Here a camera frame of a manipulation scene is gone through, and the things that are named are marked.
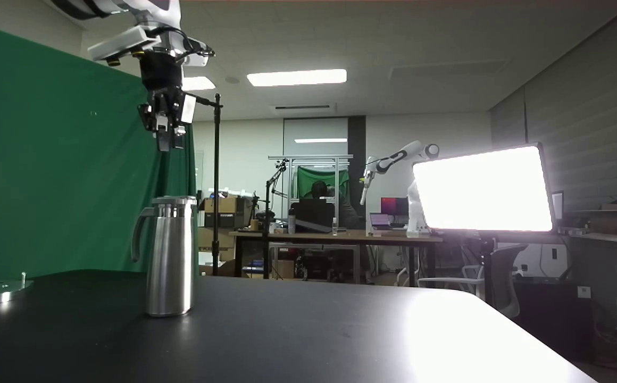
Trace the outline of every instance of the jug handle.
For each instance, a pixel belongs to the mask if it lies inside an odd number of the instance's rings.
[[[135,235],[132,235],[132,262],[136,263],[139,257],[140,257],[140,250],[139,250],[139,243],[140,243],[140,231],[142,231],[142,225],[146,221],[153,216],[153,206],[146,206],[135,224]]]

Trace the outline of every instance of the metal pitcher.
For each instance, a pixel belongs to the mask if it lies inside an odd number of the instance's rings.
[[[146,206],[132,236],[132,260],[140,257],[146,224],[153,220],[153,246],[148,260],[148,306],[151,317],[185,314],[194,283],[194,196],[165,196]]]

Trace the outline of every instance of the desk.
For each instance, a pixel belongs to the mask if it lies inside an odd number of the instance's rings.
[[[34,278],[0,306],[0,381],[590,383],[463,291],[197,280],[194,313],[142,314],[142,274]]]
[[[242,260],[246,260],[246,243],[261,243],[265,241],[265,235],[261,231],[235,231],[237,239],[237,276],[242,274]],[[319,244],[390,244],[390,246],[408,246],[408,248],[421,248],[430,257],[430,276],[436,274],[436,248],[435,244],[442,243],[442,239],[435,236],[419,236],[411,239],[407,231],[394,231],[394,235],[380,235],[370,236],[365,230],[347,230],[339,235],[316,235],[316,231],[297,231],[297,235],[268,235],[268,243],[319,243]],[[265,260],[265,276],[268,278],[268,260]],[[416,257],[408,254],[408,271],[416,271]],[[416,273],[408,273],[408,285],[417,285]]]

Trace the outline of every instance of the chair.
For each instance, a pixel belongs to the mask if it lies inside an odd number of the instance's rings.
[[[463,276],[421,276],[417,278],[417,285],[455,287],[472,291],[482,297],[486,297],[490,290],[494,299],[492,305],[502,314],[520,317],[520,299],[516,291],[516,260],[527,246],[528,244],[502,244],[488,255],[488,263],[480,262],[464,266]]]

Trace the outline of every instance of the ceiling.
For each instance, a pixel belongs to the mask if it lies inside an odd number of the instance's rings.
[[[184,0],[182,13],[218,52],[188,75],[218,84],[224,120],[267,120],[490,110],[617,16],[617,0]],[[302,67],[350,81],[253,89],[246,77]]]

